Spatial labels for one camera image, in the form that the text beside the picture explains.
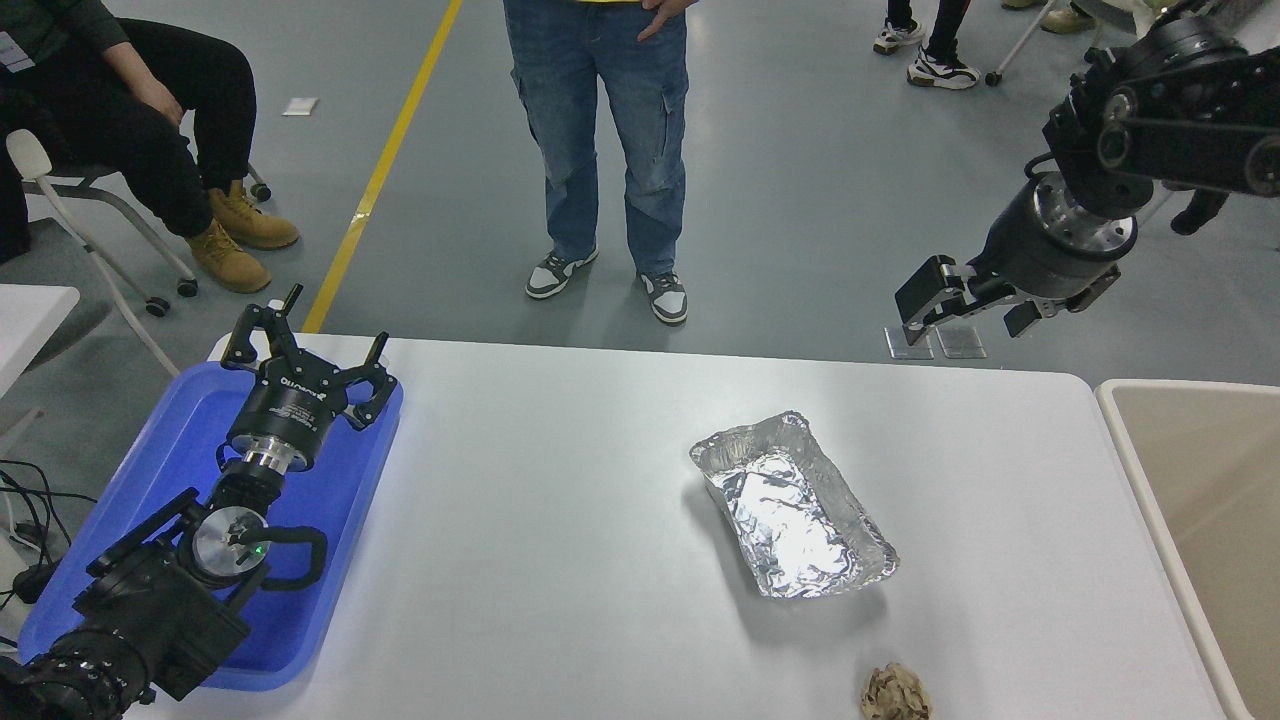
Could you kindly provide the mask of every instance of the black and white shoe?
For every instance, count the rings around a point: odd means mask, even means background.
[[[678,325],[685,322],[685,316],[689,314],[689,299],[685,296],[685,286],[680,284],[676,273],[658,275],[636,273],[636,277],[644,283],[644,290],[649,293],[649,305],[659,320],[668,325]]]
[[[564,290],[573,270],[586,265],[599,254],[599,247],[593,247],[591,254],[585,260],[564,260],[557,258],[554,252],[548,252],[547,258],[534,268],[525,283],[525,295],[534,300],[545,300]]]
[[[893,27],[893,23],[886,18],[884,27],[881,28],[881,33],[872,44],[872,50],[881,55],[892,55],[904,46],[915,45],[922,40],[924,40],[924,26],[920,23],[911,20],[911,27]]]
[[[915,60],[906,69],[906,82],[920,87],[942,87],[945,90],[969,90],[978,85],[982,76],[978,70],[964,64],[955,50],[947,58],[934,58],[920,47],[915,54]]]

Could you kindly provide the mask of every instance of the sneaker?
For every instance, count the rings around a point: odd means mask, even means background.
[[[1076,13],[1075,8],[1064,8],[1044,15],[1044,20],[1041,22],[1041,29],[1047,29],[1057,35],[1073,35],[1093,29],[1097,24],[1098,22],[1089,15]]]
[[[543,261],[534,268],[534,273],[529,275],[529,282],[525,284],[525,295],[534,300],[544,300],[556,295],[568,284],[568,278],[573,274],[573,270],[595,260],[599,252],[598,247],[593,247],[591,254],[585,260],[572,261],[557,258],[554,252],[548,252],[547,258],[543,258]]]
[[[248,199],[241,181],[232,181],[229,192],[210,190],[209,206],[232,240],[253,250],[279,250],[298,240],[298,228],[284,218],[264,215]]]
[[[915,55],[911,67],[906,69],[906,82],[920,87],[942,87],[945,90],[969,90],[978,85],[979,72],[965,65],[956,56],[955,50],[950,58],[934,58],[924,51]]]
[[[676,277],[676,273],[662,273],[658,275],[636,273],[636,277],[644,283],[644,290],[649,293],[649,304],[653,306],[653,314],[659,320],[668,325],[678,325],[685,322],[685,315],[689,314],[689,299],[685,296],[685,286],[680,284],[680,278]]]
[[[881,55],[892,55],[897,53],[899,47],[904,45],[915,45],[916,42],[924,40],[924,27],[920,23],[911,20],[911,27],[893,27],[890,24],[888,19],[884,19],[884,27],[881,28],[881,33],[876,36],[876,42],[872,45],[872,50],[876,50]]]
[[[216,219],[207,231],[188,237],[187,245],[196,263],[232,292],[257,292],[271,282],[271,273],[241,250]]]

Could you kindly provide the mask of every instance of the crumpled paper ball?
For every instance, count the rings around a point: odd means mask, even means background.
[[[863,717],[867,720],[928,720],[933,701],[915,673],[890,662],[872,670],[863,692]]]

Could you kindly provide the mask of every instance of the person's hand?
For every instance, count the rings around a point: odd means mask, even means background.
[[[174,126],[182,123],[182,115],[186,110],[182,109],[178,100],[169,92],[169,88],[155,77],[136,83],[129,87],[129,91],[146,105],[155,108]]]
[[[111,65],[111,69],[120,76],[124,86],[138,101],[155,108],[175,127],[182,122],[182,114],[186,110],[169,92],[169,88],[151,74],[151,68],[142,61],[142,56],[133,49],[132,42],[118,42],[108,47],[102,51],[102,60]]]
[[[667,24],[667,20],[684,13],[685,10],[689,9],[690,5],[692,5],[696,1],[698,0],[644,0],[643,3],[640,3],[645,10],[653,10],[654,8],[657,8],[658,14],[654,15],[653,22],[649,23],[649,27],[644,28],[640,32],[640,35],[636,36],[636,42],[644,42],[645,40],[649,40],[654,35],[658,35],[658,31],[662,29],[662,26]]]

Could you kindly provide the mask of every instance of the yellow floor line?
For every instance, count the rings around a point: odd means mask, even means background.
[[[419,68],[417,77],[413,78],[413,87],[410,88],[408,97],[404,99],[404,105],[396,119],[396,127],[392,128],[392,135],[387,138],[387,145],[378,159],[374,174],[369,178],[369,184],[365,186],[365,195],[360,199],[356,214],[351,218],[351,224],[347,227],[347,234],[343,236],[342,245],[338,246],[338,255],[334,256],[333,264],[329,265],[329,273],[325,274],[315,304],[311,306],[311,311],[307,313],[306,322],[302,323],[302,332],[305,333],[320,332],[320,325],[324,324],[325,316],[329,315],[333,299],[338,295],[338,286],[342,284],[342,278],[347,274],[351,258],[356,254],[360,237],[365,233],[369,217],[374,213],[374,204],[378,202],[378,196],[383,191],[383,183],[387,182],[392,164],[396,163],[396,155],[404,141],[404,133],[408,131],[410,123],[413,122],[413,113],[417,111],[417,106],[422,100],[422,92],[426,90],[426,83],[431,79],[431,72],[435,70],[435,61],[440,58],[444,41],[449,38],[449,31],[453,29],[453,20],[458,17],[458,9],[461,8],[462,0],[451,0],[449,9],[444,12],[444,19],[440,20],[440,27],[435,31],[435,40],[431,41],[431,47],[426,51],[426,58],[422,59],[422,67]]]

